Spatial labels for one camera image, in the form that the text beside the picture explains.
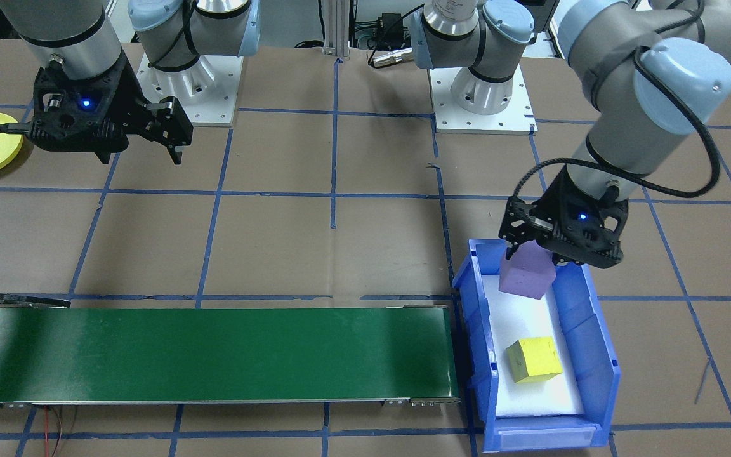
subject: grid of blue tape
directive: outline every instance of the grid of blue tape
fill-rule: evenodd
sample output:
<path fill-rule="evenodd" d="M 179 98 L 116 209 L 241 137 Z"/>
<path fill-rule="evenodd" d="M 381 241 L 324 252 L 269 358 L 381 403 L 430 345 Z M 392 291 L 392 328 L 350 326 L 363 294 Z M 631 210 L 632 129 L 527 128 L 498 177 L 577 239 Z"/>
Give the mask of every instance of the grid of blue tape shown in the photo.
<path fill-rule="evenodd" d="M 89 232 L 84 242 L 84 247 L 79 255 L 79 261 L 76 266 L 76 271 L 73 275 L 72 284 L 68 293 L 46 293 L 43 296 L 48 298 L 67 298 L 67 299 L 103 299 L 103 300 L 131 300 L 131 299 L 159 299 L 159 300 L 193 300 L 195 307 L 201 307 L 201 303 L 204 300 L 312 300 L 314 298 L 330 298 L 330 295 L 207 295 L 204 293 L 205 282 L 207 272 L 209 269 L 209 260 L 211 259 L 211 249 L 213 243 L 213 236 L 216 226 L 216 220 L 218 217 L 218 209 L 220 208 L 221 197 L 228 195 L 258 195 L 258 196 L 278 196 L 278 197 L 322 197 L 323 199 L 330 199 L 331 202 L 331 228 L 336 228 L 336 199 L 342 197 L 342 199 L 368 199 L 368 197 L 394 197 L 394 199 L 437 199 L 441 210 L 442 227 L 444 235 L 444 249 L 447 255 L 447 266 L 449 267 L 449 277 L 452 280 L 454 275 L 453 260 L 451 255 L 450 247 L 450 236 L 449 236 L 449 224 L 447 223 L 447 201 L 448 200 L 506 200 L 505 196 L 488 196 L 488 195 L 450 195 L 445 194 L 444 183 L 442 179 L 442 171 L 438 167 L 436 169 L 436 179 L 438 185 L 438 194 L 338 194 L 336 191 L 336 166 L 337 166 L 337 132 L 338 132 L 338 118 L 339 116 L 374 116 L 374 117 L 386 117 L 386 118 L 423 118 L 430 120 L 431 135 L 433 138 L 433 156 L 438 158 L 438 144 L 436 142 L 435 134 L 435 118 L 432 114 L 425 113 L 412 113 L 412 114 L 384 114 L 384 113 L 373 113 L 373 112 L 343 112 L 338 109 L 338 96 L 339 96 L 339 65 L 343 62 L 341 60 L 334 61 L 334 101 L 332 110 L 288 110 L 288 109 L 270 109 L 270 108 L 249 108 L 242 107 L 239 109 L 240 112 L 275 112 L 275 113 L 295 113 L 295 114 L 327 114 L 333 116 L 333 151 L 331 151 L 331 190 L 329 193 L 297 193 L 297 192 L 245 192 L 245 191 L 229 191 L 223 190 L 223 182 L 226 175 L 227 164 L 230 157 L 230 150 L 232 146 L 232 130 L 228 132 L 226 147 L 224 150 L 223 164 L 221 164 L 220 180 L 216 186 L 215 191 L 203 191 L 203 190 L 131 190 L 131 189 L 112 189 L 110 187 L 114 171 L 119 162 L 120 154 L 114 154 L 110 170 L 102 188 L 99 189 L 71 189 L 71 188 L 28 188 L 28 187 L 0 187 L 0 192 L 67 192 L 67 193 L 92 193 L 100 194 L 99 208 L 95 211 L 92 222 L 90 223 Z M 3 105 L 0 104 L 0 109 L 23 109 L 24 114 L 21 121 L 26 121 L 29 118 L 32 105 Z M 563 123 L 563 124 L 593 124 L 593 121 L 561 121 L 560 119 L 537 119 L 540 123 Z M 710 126 L 716 129 L 731 129 L 731 126 L 714 125 Z M 540 156 L 537 153 L 536 139 L 533 134 L 530 134 L 530 145 L 534 162 L 540 163 Z M 726 164 L 723 162 L 722 165 L 725 168 L 726 175 L 731 182 L 731 171 Z M 542 173 L 539 174 L 539 180 L 543 190 L 546 188 L 546 180 Z M 682 289 L 681 296 L 600 296 L 600 300 L 603 301 L 685 301 L 690 315 L 694 320 L 696 330 L 699 333 L 702 346 L 708 356 L 713 356 L 711 353 L 707 338 L 704 334 L 703 328 L 699 322 L 698 315 L 695 312 L 694 303 L 696 301 L 731 301 L 729 296 L 694 296 L 687 293 L 687 287 L 685 287 L 684 280 L 681 272 L 676 264 L 673 251 L 670 243 L 662 229 L 661 221 L 655 210 L 655 203 L 657 202 L 650 196 L 650 193 L 642 189 L 644 199 L 630 199 L 631 202 L 647 203 L 650 210 L 652 211 L 655 223 L 659 229 L 662 242 L 667 251 L 667 255 L 673 266 L 673 270 L 678 279 L 679 286 Z M 209 226 L 209 234 L 205 248 L 205 258 L 200 275 L 200 283 L 195 295 L 84 295 L 83 293 L 76 293 L 75 288 L 78 282 L 79 274 L 83 267 L 87 252 L 89 251 L 89 245 L 92 242 L 92 236 L 95 232 L 96 225 L 100 217 L 102 206 L 105 204 L 105 200 L 109 194 L 197 194 L 197 195 L 214 195 L 214 208 L 211 214 L 211 225 Z M 524 199 L 533 199 L 534 197 L 524 197 Z M 731 205 L 731 201 L 714 201 L 714 200 L 662 200 L 664 204 L 686 204 L 686 205 Z M 432 300 L 432 301 L 450 301 L 453 306 L 456 318 L 459 324 L 456 325 L 454 330 L 457 341 L 463 339 L 464 329 L 462 328 L 463 322 L 461 321 L 461 304 L 459 298 L 456 295 L 365 295 L 360 297 L 360 300 Z M 719 384 L 720 390 L 723 394 L 729 413 L 731 414 L 731 400 L 727 392 L 723 378 L 718 370 L 715 358 L 711 362 L 714 376 Z M 355 436 L 409 436 L 409 435 L 436 435 L 436 434 L 456 434 L 456 435 L 468 435 L 470 439 L 470 451 L 473 457 L 478 455 L 478 446 L 476 442 L 476 434 L 481 434 L 482 429 L 480 426 L 473 423 L 473 393 L 467 390 L 465 392 L 465 416 L 467 421 L 467 427 L 465 428 L 396 428 L 396 429 L 354 429 L 354 430 L 342 430 L 337 432 L 331 432 L 329 429 L 330 422 L 330 404 L 328 402 L 323 404 L 323 426 L 320 430 L 286 430 L 286 431 L 209 431 L 209 432 L 181 432 L 180 425 L 182 423 L 183 412 L 185 411 L 185 405 L 179 405 L 175 413 L 174 428 L 170 432 L 139 432 L 139 433 L 88 433 L 79 432 L 74 434 L 65 435 L 66 439 L 170 439 L 171 446 L 169 449 L 169 457 L 174 457 L 177 448 L 177 442 L 180 439 L 208 439 L 209 437 L 319 437 L 322 439 L 322 457 L 328 455 L 328 440 L 330 437 L 355 437 Z M 26 422 L 24 423 L 23 431 L 19 433 L 0 433 L 0 440 L 18 440 L 18 447 L 15 453 L 15 457 L 21 457 L 24 452 L 24 448 L 28 440 L 41 440 L 44 439 L 44 434 L 31 433 L 32 423 L 35 419 L 36 410 L 32 409 L 28 414 Z M 731 422 L 694 422 L 694 423 L 620 423 L 620 425 L 613 425 L 613 432 L 618 431 L 639 431 L 639 430 L 672 430 L 672 429 L 731 429 Z M 50 434 L 50 439 L 55 438 L 55 434 Z M 616 437 L 612 435 L 609 442 L 609 448 L 613 457 L 617 457 L 617 446 Z"/>

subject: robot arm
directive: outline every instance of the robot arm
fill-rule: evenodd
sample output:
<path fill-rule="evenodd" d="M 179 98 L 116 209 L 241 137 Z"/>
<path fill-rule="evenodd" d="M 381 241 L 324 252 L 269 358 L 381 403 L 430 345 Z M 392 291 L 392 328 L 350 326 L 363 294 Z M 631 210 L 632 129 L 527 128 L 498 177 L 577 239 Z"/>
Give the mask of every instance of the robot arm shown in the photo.
<path fill-rule="evenodd" d="M 94 152 L 104 164 L 134 133 L 168 149 L 179 164 L 191 122 L 173 96 L 143 96 L 103 6 L 96 0 L 2 0 L 0 8 L 41 63 L 33 118 L 0 124 L 53 151 Z"/>
<path fill-rule="evenodd" d="M 627 198 L 639 185 L 694 197 L 717 182 L 717 149 L 703 123 L 731 92 L 731 0 L 701 1 L 633 11 L 617 0 L 581 0 L 565 14 L 561 47 L 601 114 L 576 162 L 539 200 L 508 200 L 499 233 L 510 242 L 508 258 L 534 240 L 555 263 L 611 267 L 623 258 Z M 690 4 L 694 10 L 679 10 Z M 680 192 L 641 180 L 693 132 L 713 166 L 707 185 Z"/>

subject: red wire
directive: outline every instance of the red wire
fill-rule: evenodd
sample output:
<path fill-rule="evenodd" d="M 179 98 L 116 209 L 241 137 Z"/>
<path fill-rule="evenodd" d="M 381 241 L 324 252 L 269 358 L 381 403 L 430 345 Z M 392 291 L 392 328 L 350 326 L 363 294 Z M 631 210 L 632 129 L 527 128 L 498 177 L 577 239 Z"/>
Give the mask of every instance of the red wire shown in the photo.
<path fill-rule="evenodd" d="M 49 457 L 49 416 L 47 416 L 47 407 L 44 407 L 44 457 Z"/>

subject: yellow foam cube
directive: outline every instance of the yellow foam cube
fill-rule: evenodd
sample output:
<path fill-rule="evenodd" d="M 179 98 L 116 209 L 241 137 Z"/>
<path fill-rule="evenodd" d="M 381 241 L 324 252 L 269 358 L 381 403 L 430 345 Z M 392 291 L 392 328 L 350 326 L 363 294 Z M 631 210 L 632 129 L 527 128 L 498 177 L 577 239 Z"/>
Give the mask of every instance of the yellow foam cube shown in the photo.
<path fill-rule="evenodd" d="M 521 338 L 506 352 L 516 383 L 546 381 L 563 373 L 563 364 L 551 336 Z"/>

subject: light blue joint cover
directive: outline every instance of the light blue joint cover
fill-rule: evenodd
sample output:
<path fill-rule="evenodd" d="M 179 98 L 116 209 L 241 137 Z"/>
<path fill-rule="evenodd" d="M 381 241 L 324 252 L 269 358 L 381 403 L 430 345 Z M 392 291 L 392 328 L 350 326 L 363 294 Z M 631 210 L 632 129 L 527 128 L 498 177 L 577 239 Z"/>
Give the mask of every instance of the light blue joint cover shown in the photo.
<path fill-rule="evenodd" d="M 128 17 L 137 32 L 145 32 L 169 20 L 180 6 L 182 0 L 130 0 Z"/>
<path fill-rule="evenodd" d="M 707 122 L 731 93 L 731 65 L 705 44 L 687 38 L 667 38 L 642 55 L 642 63 Z M 676 135 L 695 128 L 650 81 L 633 73 L 633 87 L 642 110 L 661 128 Z"/>
<path fill-rule="evenodd" d="M 432 69 L 433 60 L 430 58 L 430 48 L 427 47 L 425 26 L 421 23 L 421 12 L 416 11 L 411 17 L 411 47 L 414 48 L 414 61 L 420 69 Z"/>
<path fill-rule="evenodd" d="M 560 17 L 560 5 L 555 11 L 555 20 L 557 23 L 557 42 L 560 43 L 560 49 L 566 56 L 566 60 L 571 56 L 571 49 L 574 47 L 574 41 L 583 33 L 583 29 L 597 17 L 605 8 L 615 3 L 626 3 L 625 0 L 580 0 L 571 6 L 568 11 Z"/>
<path fill-rule="evenodd" d="M 250 0 L 250 12 L 247 16 L 247 28 L 239 46 L 239 57 L 255 55 L 258 52 L 258 37 L 261 28 L 258 26 L 258 0 Z"/>
<path fill-rule="evenodd" d="M 532 39 L 532 13 L 515 0 L 487 0 L 484 17 L 490 26 L 516 43 L 526 44 Z"/>

